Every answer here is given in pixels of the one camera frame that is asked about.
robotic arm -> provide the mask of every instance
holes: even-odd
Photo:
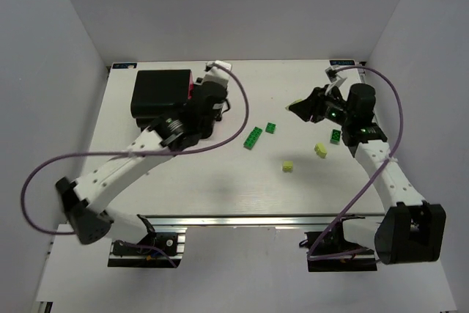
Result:
[[[216,63],[232,69],[225,62]],[[127,156],[112,158],[72,182],[64,177],[56,183],[62,209],[82,244],[105,236],[139,245],[154,243],[155,230],[145,217],[121,213],[108,205],[142,175],[173,158],[170,154],[146,158],[142,152],[182,151],[211,135],[217,112],[226,101],[228,78],[217,67],[207,67],[185,106],[153,120],[123,151]]]
[[[288,109],[305,122],[324,119],[341,126],[344,144],[371,177],[388,157],[387,137],[373,122],[375,90],[367,84],[353,84],[347,100],[339,86],[344,79],[333,67],[326,70],[331,81],[316,87],[305,100]],[[339,245],[356,243],[375,251],[384,264],[432,262],[440,256],[446,214],[431,205],[391,160],[374,181],[385,209],[381,224],[358,217],[344,217],[329,234]]]

gray wall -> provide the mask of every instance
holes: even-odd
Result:
[[[71,0],[119,60],[367,59],[399,0]]]
[[[94,127],[106,69],[69,0],[0,0],[1,312],[28,312],[50,238],[28,228],[20,189],[41,161],[84,149]],[[40,174],[28,195],[31,215],[54,228],[54,182],[77,161]]]
[[[460,312],[469,312],[469,0],[401,0],[369,66],[397,85],[405,111],[398,157],[420,192],[447,212],[441,259]],[[377,81],[393,141],[396,104]]]

black box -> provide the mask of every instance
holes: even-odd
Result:
[[[187,103],[192,89],[190,70],[138,71],[130,113],[137,119],[137,125],[144,128],[162,113],[178,109]]]

cable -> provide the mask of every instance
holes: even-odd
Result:
[[[392,84],[392,82],[384,76],[382,73],[380,73],[378,70],[371,69],[370,67],[364,67],[360,65],[353,65],[353,66],[346,66],[346,67],[340,67],[339,69],[336,70],[337,73],[340,71],[345,71],[345,70],[351,70],[351,69],[362,69],[362,70],[368,70],[379,77],[381,77],[392,89],[394,93],[394,97],[396,98],[397,102],[397,107],[399,109],[399,133],[397,135],[396,143],[395,145],[391,148],[391,151],[389,152],[388,158],[386,158],[383,161],[383,164],[378,168],[377,171],[374,172],[374,174],[369,178],[369,181],[365,184],[365,186],[355,195],[355,197],[352,198],[352,200],[349,202],[348,205],[344,207],[344,209],[337,214],[337,217],[332,220],[332,222],[324,229],[323,232],[321,232],[321,235],[318,236],[318,238],[314,241],[313,246],[308,251],[307,258],[310,261],[314,260],[321,260],[321,259],[331,259],[337,256],[342,256],[345,254],[350,254],[349,252],[342,252],[342,253],[335,253],[335,254],[327,254],[324,256],[318,256],[318,257],[313,257],[312,254],[316,247],[320,244],[322,239],[329,233],[329,231],[332,230],[332,228],[335,227],[335,225],[341,220],[341,218],[345,215],[346,212],[349,211],[349,209],[360,199],[360,197],[363,196],[363,194],[368,190],[369,186],[373,184],[373,182],[377,179],[378,175],[384,170],[384,168],[388,165],[390,159],[394,156],[394,154],[397,151],[397,148],[399,147],[402,139],[402,133],[404,132],[404,113],[402,112],[402,103],[401,103],[401,98],[399,97],[399,94],[397,93],[396,87]]]
[[[140,249],[150,249],[152,251],[156,251],[158,252],[159,254],[161,254],[163,257],[165,257],[169,263],[171,263],[171,265],[173,266],[173,268],[177,268],[177,265],[176,263],[173,262],[173,260],[169,257],[168,254],[166,254],[163,250],[159,249],[158,247],[154,247],[154,246],[145,246],[145,245],[135,245],[133,243],[129,243],[129,242],[125,242],[125,241],[122,241],[122,240],[116,240],[114,241],[114,243],[120,243],[122,244],[123,246],[127,246],[127,247],[132,247],[132,248],[140,248]]]
[[[83,158],[83,157],[103,157],[103,156],[118,156],[118,157],[129,157],[129,156],[149,156],[149,155],[190,155],[190,154],[197,154],[197,153],[202,153],[202,152],[208,152],[209,150],[214,150],[216,148],[222,147],[225,144],[228,144],[229,142],[233,141],[236,139],[244,130],[246,125],[248,124],[248,118],[249,118],[249,102],[248,102],[248,96],[244,90],[243,84],[241,84],[240,79],[231,71],[227,70],[225,67],[218,65],[216,63],[212,63],[211,67],[217,67],[218,69],[224,71],[228,75],[230,75],[233,80],[236,82],[236,84],[239,86],[241,94],[243,95],[244,99],[244,104],[245,104],[245,116],[243,123],[241,124],[241,127],[239,128],[238,131],[236,131],[231,137],[227,138],[226,140],[222,142],[218,142],[217,144],[213,144],[209,147],[203,147],[203,148],[198,148],[195,150],[183,150],[180,152],[171,152],[171,151],[164,151],[164,152],[152,152],[152,151],[145,151],[145,152],[123,152],[123,151],[116,151],[116,152],[75,152],[75,153],[68,153],[68,154],[63,154],[63,155],[57,155],[56,157],[53,157],[51,159],[46,160],[45,162],[41,163],[36,169],[34,169],[31,174],[28,175],[26,180],[24,181],[23,187],[21,188],[21,212],[23,214],[23,217],[26,219],[26,222],[35,230],[38,232],[41,232],[43,234],[47,235],[74,235],[74,232],[58,232],[58,231],[53,231],[49,229],[44,229],[40,227],[39,225],[36,225],[35,222],[31,219],[29,216],[27,210],[26,210],[26,190],[28,189],[29,183],[31,183],[32,179],[36,174],[44,169],[47,165],[52,164],[56,161],[60,161],[63,159],[68,159],[68,158]]]

wall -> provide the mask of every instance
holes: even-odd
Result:
[[[367,59],[399,0],[71,0],[114,60]]]
[[[20,189],[41,161],[85,149],[106,69],[69,0],[0,0],[0,311],[29,312],[50,238],[20,213]],[[28,208],[54,228],[54,182],[79,162],[52,166],[32,183]]]
[[[397,85],[405,111],[398,156],[411,182],[447,212],[441,259],[469,312],[469,0],[401,0],[369,60]],[[396,137],[396,104],[376,82],[381,122]]]

